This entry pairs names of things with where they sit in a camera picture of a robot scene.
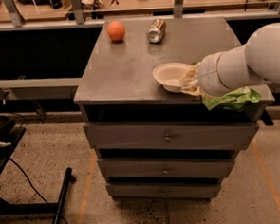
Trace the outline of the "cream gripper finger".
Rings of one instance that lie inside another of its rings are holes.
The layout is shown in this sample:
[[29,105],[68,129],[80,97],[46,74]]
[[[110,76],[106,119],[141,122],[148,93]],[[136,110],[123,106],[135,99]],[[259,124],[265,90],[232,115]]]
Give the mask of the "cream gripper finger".
[[190,68],[182,76],[181,80],[184,81],[184,80],[196,79],[196,74],[198,72],[198,69],[199,69],[200,65],[201,65],[201,63],[191,65]]
[[197,79],[193,79],[191,81],[185,80],[180,82],[181,92],[191,95],[191,96],[200,96],[203,94],[200,85],[198,84]]

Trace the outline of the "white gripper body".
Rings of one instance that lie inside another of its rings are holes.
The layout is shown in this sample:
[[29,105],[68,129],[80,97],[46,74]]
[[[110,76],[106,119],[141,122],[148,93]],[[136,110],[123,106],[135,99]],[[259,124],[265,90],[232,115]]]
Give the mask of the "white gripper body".
[[223,96],[229,92],[229,88],[218,77],[218,60],[220,56],[221,53],[209,54],[198,66],[198,84],[202,91],[209,96]]

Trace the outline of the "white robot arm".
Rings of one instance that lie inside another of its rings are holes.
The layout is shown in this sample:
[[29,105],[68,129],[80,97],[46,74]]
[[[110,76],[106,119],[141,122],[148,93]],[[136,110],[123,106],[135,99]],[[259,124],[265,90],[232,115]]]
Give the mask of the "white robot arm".
[[208,55],[180,80],[182,92],[209,97],[271,83],[280,84],[280,23],[263,26],[244,45]]

